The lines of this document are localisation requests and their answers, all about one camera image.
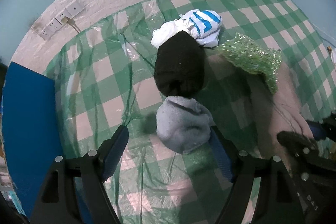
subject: gingham pattern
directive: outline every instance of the gingham pattern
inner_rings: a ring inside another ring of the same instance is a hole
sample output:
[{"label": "gingham pattern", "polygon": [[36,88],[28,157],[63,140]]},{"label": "gingham pattern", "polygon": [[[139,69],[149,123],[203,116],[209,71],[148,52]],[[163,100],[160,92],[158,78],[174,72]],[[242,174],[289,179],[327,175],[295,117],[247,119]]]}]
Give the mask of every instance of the gingham pattern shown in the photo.
[{"label": "gingham pattern", "polygon": [[[331,59],[291,0],[147,0],[100,20],[62,48],[46,75],[55,80],[67,158],[98,148],[121,123],[128,127],[127,148],[105,184],[123,223],[214,223],[230,192],[207,144],[179,155],[155,135],[164,96],[153,79],[157,50],[151,33],[192,9],[214,10],[223,18],[220,43],[240,32],[263,47],[281,49],[305,118],[319,120],[335,108]],[[257,155],[244,77],[215,49],[206,54],[206,86],[196,99],[226,138]],[[255,187],[249,208],[256,193]]]}]

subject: blue board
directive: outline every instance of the blue board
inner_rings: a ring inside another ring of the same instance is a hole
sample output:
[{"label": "blue board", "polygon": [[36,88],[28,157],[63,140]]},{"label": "blue board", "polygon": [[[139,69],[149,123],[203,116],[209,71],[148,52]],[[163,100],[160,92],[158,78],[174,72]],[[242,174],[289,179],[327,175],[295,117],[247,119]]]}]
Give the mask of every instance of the blue board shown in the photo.
[{"label": "blue board", "polygon": [[2,134],[9,174],[30,218],[40,186],[62,155],[54,81],[11,62],[3,89]]}]

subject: black beanie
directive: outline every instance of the black beanie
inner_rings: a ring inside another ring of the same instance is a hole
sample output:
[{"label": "black beanie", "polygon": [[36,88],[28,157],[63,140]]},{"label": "black beanie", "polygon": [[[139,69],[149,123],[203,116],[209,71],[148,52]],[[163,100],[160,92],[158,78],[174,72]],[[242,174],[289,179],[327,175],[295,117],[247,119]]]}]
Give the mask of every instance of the black beanie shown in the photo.
[{"label": "black beanie", "polygon": [[154,79],[165,96],[191,98],[204,82],[203,48],[185,31],[178,32],[157,50]]}]

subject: power socket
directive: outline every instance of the power socket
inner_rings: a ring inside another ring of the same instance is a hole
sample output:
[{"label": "power socket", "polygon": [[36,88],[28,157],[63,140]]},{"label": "power socket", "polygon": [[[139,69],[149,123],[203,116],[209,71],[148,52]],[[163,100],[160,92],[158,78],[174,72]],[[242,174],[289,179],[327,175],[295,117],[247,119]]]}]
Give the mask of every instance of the power socket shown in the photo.
[{"label": "power socket", "polygon": [[80,5],[77,0],[73,0],[65,9],[68,10],[71,17],[74,17],[83,10],[83,6]]},{"label": "power socket", "polygon": [[72,18],[72,15],[69,13],[69,11],[67,9],[64,9],[57,16],[55,16],[57,21],[60,22],[60,24],[62,24],[62,25],[64,25],[63,22],[62,22],[62,19],[65,18],[65,17]]},{"label": "power socket", "polygon": [[39,33],[39,36],[42,37],[44,40],[48,40],[50,37],[53,36],[53,32],[48,28],[45,27],[41,33]]},{"label": "power socket", "polygon": [[47,28],[55,33],[57,30],[59,30],[62,27],[62,24],[57,21],[56,18],[54,18],[52,21],[49,22]]}]

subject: screw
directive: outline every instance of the screw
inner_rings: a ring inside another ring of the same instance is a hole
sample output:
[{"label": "screw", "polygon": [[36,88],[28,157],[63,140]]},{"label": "screw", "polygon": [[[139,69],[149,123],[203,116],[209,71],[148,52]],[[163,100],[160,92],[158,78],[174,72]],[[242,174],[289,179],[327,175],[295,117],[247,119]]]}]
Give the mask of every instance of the screw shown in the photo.
[{"label": "screw", "polygon": [[304,172],[304,173],[301,174],[301,179],[302,179],[303,181],[307,181],[308,178],[309,178],[308,173]]},{"label": "screw", "polygon": [[273,160],[274,160],[275,162],[280,162],[280,161],[281,161],[280,157],[277,156],[277,155],[273,156]]},{"label": "screw", "polygon": [[62,161],[63,160],[63,157],[62,156],[57,156],[56,158],[55,158],[55,161],[56,162],[60,162],[60,161]]},{"label": "screw", "polygon": [[94,150],[94,149],[93,149],[93,150],[90,150],[90,151],[89,151],[88,155],[89,155],[90,157],[93,157],[93,156],[97,155],[97,153],[98,153],[97,150]]},{"label": "screw", "polygon": [[308,147],[305,147],[305,148],[303,149],[303,153],[305,153],[306,155],[308,155],[309,152],[310,152],[310,150],[309,150]]},{"label": "screw", "polygon": [[242,157],[246,157],[247,156],[247,152],[245,150],[240,150],[238,152],[239,155],[241,155]]}]

